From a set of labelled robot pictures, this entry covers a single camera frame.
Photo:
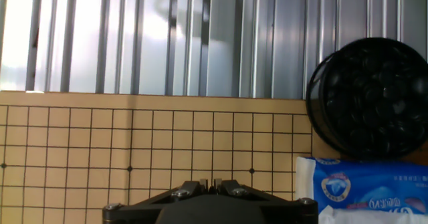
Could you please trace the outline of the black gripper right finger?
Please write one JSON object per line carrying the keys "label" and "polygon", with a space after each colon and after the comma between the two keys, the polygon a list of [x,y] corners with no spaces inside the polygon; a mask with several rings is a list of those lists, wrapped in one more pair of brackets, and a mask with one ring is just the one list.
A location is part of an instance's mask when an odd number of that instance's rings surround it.
{"label": "black gripper right finger", "polygon": [[245,197],[249,193],[236,180],[214,180],[214,189],[218,195]]}

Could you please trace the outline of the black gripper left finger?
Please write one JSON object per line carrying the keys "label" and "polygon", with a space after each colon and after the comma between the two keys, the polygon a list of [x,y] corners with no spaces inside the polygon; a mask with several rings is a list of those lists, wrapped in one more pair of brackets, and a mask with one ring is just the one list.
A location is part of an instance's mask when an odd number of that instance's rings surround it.
{"label": "black gripper left finger", "polygon": [[172,198],[191,198],[207,194],[209,190],[208,180],[185,181],[180,187],[171,193]]}

